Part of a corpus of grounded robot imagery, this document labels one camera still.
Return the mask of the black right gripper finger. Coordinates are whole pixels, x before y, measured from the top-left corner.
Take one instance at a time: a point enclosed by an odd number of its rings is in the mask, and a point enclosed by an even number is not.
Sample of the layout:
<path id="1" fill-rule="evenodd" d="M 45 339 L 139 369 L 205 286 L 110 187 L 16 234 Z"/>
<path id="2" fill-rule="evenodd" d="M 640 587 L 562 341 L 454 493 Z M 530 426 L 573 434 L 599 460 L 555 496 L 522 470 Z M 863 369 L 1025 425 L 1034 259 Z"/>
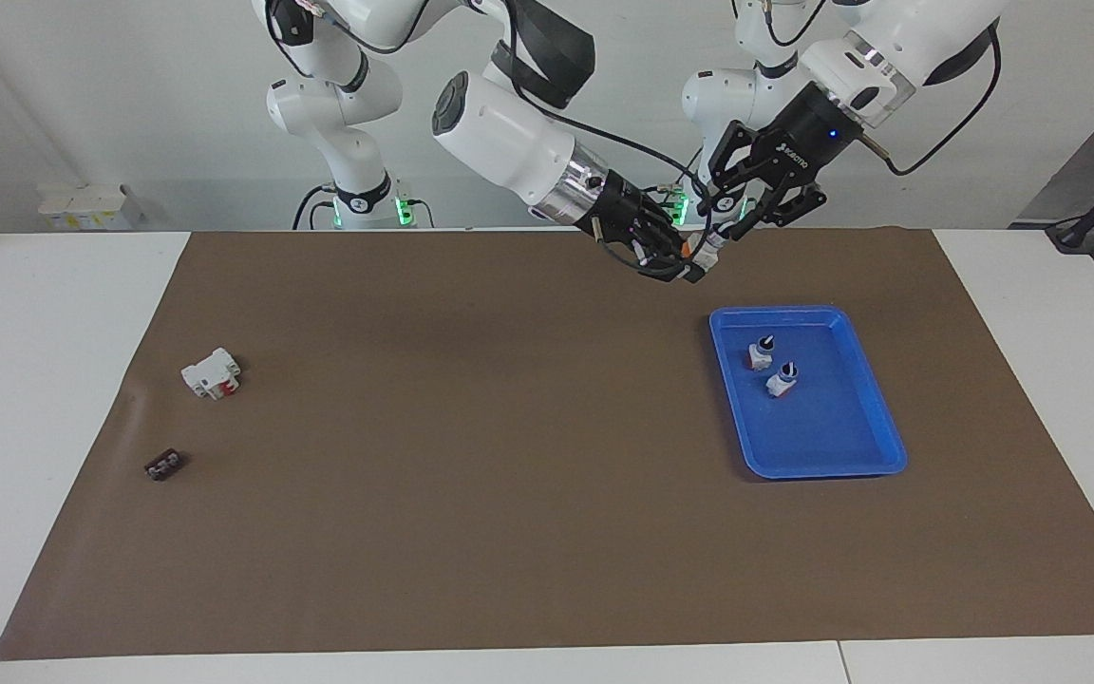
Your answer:
<path id="1" fill-rule="evenodd" d="M 668 245 L 678 256 L 690 256 L 688 233 L 685 221 L 688 213 L 687 204 L 656 204 L 661 231 Z"/>
<path id="2" fill-rule="evenodd" d="M 683 280 L 696 285 L 705 278 L 705 267 L 696 264 L 691 258 L 643 258 L 641 259 L 642 276 L 654 278 L 660 282 Z"/>

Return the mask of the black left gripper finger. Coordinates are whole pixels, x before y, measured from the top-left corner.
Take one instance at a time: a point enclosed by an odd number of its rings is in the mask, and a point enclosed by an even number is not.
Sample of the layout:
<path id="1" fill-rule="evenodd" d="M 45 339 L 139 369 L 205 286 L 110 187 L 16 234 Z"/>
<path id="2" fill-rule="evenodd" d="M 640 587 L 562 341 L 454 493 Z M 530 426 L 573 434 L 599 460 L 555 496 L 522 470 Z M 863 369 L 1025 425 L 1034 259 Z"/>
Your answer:
<path id="1" fill-rule="evenodd" d="M 763 162 L 757 147 L 765 130 L 743 121 L 729 121 L 710 140 L 707 150 L 707 213 L 735 215 L 742 211 L 748 187 L 757 181 L 752 169 Z"/>
<path id="2" fill-rule="evenodd" d="M 821 189 L 821 184 L 817 182 L 783 189 L 766 187 L 745 216 L 730 222 L 725 228 L 725 237 L 738 241 L 761 225 L 785 228 L 825 206 L 826 200 L 828 195 Z"/>

